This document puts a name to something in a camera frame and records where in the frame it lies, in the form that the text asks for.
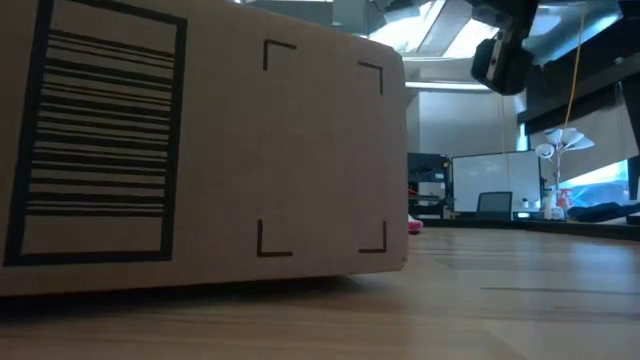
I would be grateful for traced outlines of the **white flower shaped lamp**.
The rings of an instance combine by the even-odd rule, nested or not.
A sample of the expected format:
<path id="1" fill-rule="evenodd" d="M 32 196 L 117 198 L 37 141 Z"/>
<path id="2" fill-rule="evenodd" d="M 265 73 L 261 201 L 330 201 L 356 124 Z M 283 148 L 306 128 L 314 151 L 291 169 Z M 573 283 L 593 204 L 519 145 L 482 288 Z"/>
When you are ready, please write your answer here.
<path id="1" fill-rule="evenodd" d="M 557 191 L 561 184 L 562 157 L 570 151 L 589 149 L 595 143 L 576 128 L 551 128 L 544 131 L 546 142 L 535 147 L 534 152 L 540 158 L 552 164 L 552 186 L 549 190 L 556 191 L 555 220 L 564 221 L 565 212 L 557 206 Z"/>

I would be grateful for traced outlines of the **brown cardboard shipping box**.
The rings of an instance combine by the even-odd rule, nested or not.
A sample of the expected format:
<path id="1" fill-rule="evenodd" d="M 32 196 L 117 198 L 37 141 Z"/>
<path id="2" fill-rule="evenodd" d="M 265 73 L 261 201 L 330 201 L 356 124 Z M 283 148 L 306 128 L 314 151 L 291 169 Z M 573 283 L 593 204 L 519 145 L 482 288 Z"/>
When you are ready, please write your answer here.
<path id="1" fill-rule="evenodd" d="M 0 0 L 0 297 L 401 269 L 404 80 L 226 0 Z"/>

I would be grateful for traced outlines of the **white board panel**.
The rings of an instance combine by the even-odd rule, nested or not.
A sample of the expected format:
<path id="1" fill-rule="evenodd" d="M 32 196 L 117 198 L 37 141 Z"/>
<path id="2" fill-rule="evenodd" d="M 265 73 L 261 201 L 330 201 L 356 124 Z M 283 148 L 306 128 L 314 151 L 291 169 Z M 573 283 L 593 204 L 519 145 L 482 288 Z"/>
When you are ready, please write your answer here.
<path id="1" fill-rule="evenodd" d="M 475 212 L 486 192 L 511 192 L 513 212 L 540 211 L 541 165 L 534 151 L 454 157 L 451 165 L 455 212 Z"/>

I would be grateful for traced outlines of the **black bag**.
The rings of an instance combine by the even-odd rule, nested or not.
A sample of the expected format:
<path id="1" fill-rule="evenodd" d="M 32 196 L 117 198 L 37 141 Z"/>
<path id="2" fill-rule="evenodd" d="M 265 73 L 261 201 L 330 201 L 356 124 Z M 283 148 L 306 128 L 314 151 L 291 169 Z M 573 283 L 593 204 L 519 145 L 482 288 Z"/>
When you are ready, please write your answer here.
<path id="1" fill-rule="evenodd" d="M 585 223 L 600 223 L 623 218 L 640 212 L 640 203 L 620 205 L 615 202 L 602 203 L 591 207 L 574 206 L 567 211 L 571 220 Z"/>

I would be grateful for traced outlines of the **black equipment rack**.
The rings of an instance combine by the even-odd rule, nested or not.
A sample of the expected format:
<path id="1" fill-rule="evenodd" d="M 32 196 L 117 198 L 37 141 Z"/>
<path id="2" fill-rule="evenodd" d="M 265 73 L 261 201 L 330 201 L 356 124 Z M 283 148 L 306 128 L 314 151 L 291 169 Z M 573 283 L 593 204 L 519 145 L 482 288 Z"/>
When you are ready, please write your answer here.
<path id="1" fill-rule="evenodd" d="M 444 218 L 451 207 L 451 162 L 446 155 L 408 153 L 408 212 L 416 220 Z"/>

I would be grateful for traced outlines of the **black office chair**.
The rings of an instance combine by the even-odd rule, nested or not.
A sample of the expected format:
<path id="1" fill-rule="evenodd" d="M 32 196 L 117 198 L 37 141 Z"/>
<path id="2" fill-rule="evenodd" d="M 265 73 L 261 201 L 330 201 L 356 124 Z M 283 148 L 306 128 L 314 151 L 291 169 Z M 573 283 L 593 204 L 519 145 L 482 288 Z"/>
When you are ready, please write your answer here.
<path id="1" fill-rule="evenodd" d="M 478 196 L 476 218 L 480 220 L 510 221 L 512 219 L 512 196 L 509 191 L 485 192 Z"/>

